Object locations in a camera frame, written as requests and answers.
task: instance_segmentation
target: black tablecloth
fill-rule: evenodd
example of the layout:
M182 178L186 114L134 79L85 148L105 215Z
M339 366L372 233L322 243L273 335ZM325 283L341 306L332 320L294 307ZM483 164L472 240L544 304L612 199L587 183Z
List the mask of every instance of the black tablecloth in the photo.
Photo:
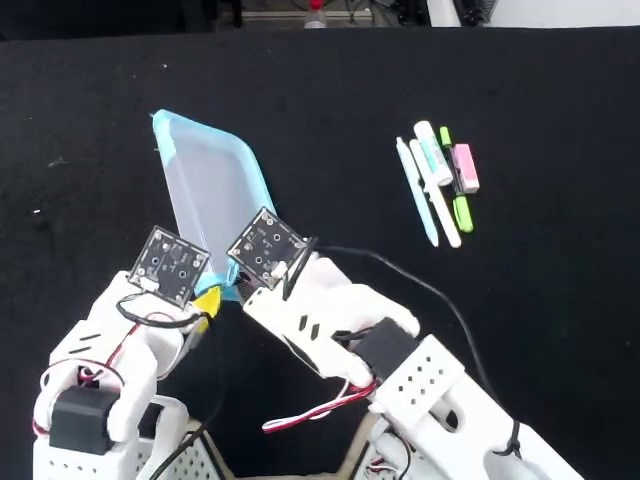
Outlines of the black tablecloth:
M4 477L29 475L50 350L152 225L175 229L149 117L160 108L246 140L298 231L374 249L447 292L505 408L581 473L636 477L638 45L638 29L0 44ZM426 240L396 158L396 135L423 118L476 157L476 231L456 251ZM372 262L337 261L408 306L475 375L438 299ZM237 474L337 468L364 405L263 435L263 421L339 385L237 307L162 390L205 417L220 357L227 395L212 434Z

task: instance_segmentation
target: light blue pen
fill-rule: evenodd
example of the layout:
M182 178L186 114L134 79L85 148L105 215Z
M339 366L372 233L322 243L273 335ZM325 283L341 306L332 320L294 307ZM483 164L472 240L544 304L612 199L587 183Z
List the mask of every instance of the light blue pen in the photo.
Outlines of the light blue pen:
M438 246L438 230L436 224L433 222L431 211L429 210L429 203L427 197L424 196L422 187L420 186L420 173L416 167L415 160L411 154L411 150L406 143L402 141L401 137L396 138L396 149L400 156L400 161L404 167L404 173L407 176L411 193L413 194L413 200L416 202L418 213L422 219L422 225L424 225L424 231L429 237L429 240L434 247Z

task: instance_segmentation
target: marker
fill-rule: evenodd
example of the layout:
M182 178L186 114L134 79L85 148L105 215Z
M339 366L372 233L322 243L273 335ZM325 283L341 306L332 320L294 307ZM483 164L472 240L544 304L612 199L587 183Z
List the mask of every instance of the marker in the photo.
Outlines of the marker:
M440 144L438 143L436 134L433 132L433 128L431 128L431 124L426 120L422 120L413 126L413 131L416 133L416 138L420 142L422 151L427 157L429 168L431 168L436 182L440 186L449 185L453 180L453 175L447 166L444 155L442 155Z
M411 152L413 152L413 156L416 159L418 168L422 163L427 163L424 152L422 151L420 143L417 140L411 140L409 142L409 148L411 149ZM440 217L440 223L442 224L444 233L447 236L447 239L449 240L451 246L453 248L458 248L462 244L462 240L460 240L460 234L458 233L456 224L453 223L453 218L451 218L451 213L449 213L447 202L444 201L444 197L442 196L440 187L436 183L436 179L431 170L429 170L426 175L422 171L421 173L422 179L424 180L424 192L428 193L429 197L431 198L433 208L436 209L436 213L438 214L438 217Z
M460 178L460 172L456 168L454 163L453 148L451 147L451 137L449 136L449 129L447 127L440 127L440 139L442 141L442 150L444 152L444 158L447 159L449 168L453 172L453 190L456 197L453 199L453 214L456 217L458 228L461 232L470 233L473 232L473 220L471 220L471 211L469 210L469 203L467 197L464 195L464 189L462 188L462 179Z
M411 155L411 150L407 147L407 144L402 141L401 137L396 138L396 149L398 150L398 155L400 156L400 161L402 162L402 167L404 168L404 173L407 176L407 181L409 182L409 187L411 188L411 193L413 194L413 200L416 203L416 207L418 208L418 214L422 219L422 225L424 226L424 231L429 237L429 241L431 241L434 247L438 246L438 229L436 228L436 224L433 221L433 217L431 216L431 211L429 210L429 203L422 192L422 187L420 185L420 174L418 173L418 169L416 168L416 163L413 159L413 155Z

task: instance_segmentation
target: pen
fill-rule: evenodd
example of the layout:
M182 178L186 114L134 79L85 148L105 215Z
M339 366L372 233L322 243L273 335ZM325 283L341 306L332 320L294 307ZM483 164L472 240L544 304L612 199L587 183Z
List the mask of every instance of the pen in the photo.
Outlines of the pen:
M418 214L422 219L424 231L427 234L427 237L429 237L429 241L433 244L433 246L437 247L438 229L436 228L436 224L434 223L433 217L431 216L429 203L427 202L427 199L422 192L422 187L420 186L420 174L418 173L418 169L416 168L413 155L411 155L409 147L407 147L406 143L402 141L401 137L396 138L396 150L398 150L398 155L400 156L400 161L402 162L402 167L404 168L404 173L407 176L407 181L409 182L409 187L411 188L411 193L413 194L413 200L416 203L416 207L418 208Z
M442 150L444 152L444 158L446 158L449 168L453 173L453 190L455 191L455 198L453 199L453 214L456 217L456 222L461 232L469 233L473 232L473 220L471 219L471 211L469 210L469 202L464 195L464 188L462 186L462 179L460 178L460 172L458 171L454 163L453 148L451 146L451 136L449 135L449 129L447 127L440 127L440 139L442 141Z
M411 152L413 152L413 156L416 159L416 164L418 166L421 163L427 162L424 152L420 147L420 143L417 140L411 140L409 142L409 148L411 149ZM442 228L444 229L444 233L447 236L449 243L452 247L458 248L462 244L460 234L458 233L456 224L453 223L453 218L451 218L451 214L447 208L447 202L444 201L440 187L436 183L436 179L431 170L429 170L427 175L423 173L422 179L424 180L424 191L425 193L428 193L431 198L433 208L435 208L438 217L440 217L440 223L442 224Z

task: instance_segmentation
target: circuit board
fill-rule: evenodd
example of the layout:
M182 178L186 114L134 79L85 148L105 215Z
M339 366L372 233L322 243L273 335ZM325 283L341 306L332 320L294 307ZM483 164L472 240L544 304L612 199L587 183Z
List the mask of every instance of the circuit board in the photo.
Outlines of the circuit board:
M273 290L304 253L306 242L266 208L262 208L227 251L256 282Z
M129 283L184 308L208 259L206 250L155 226L129 274Z

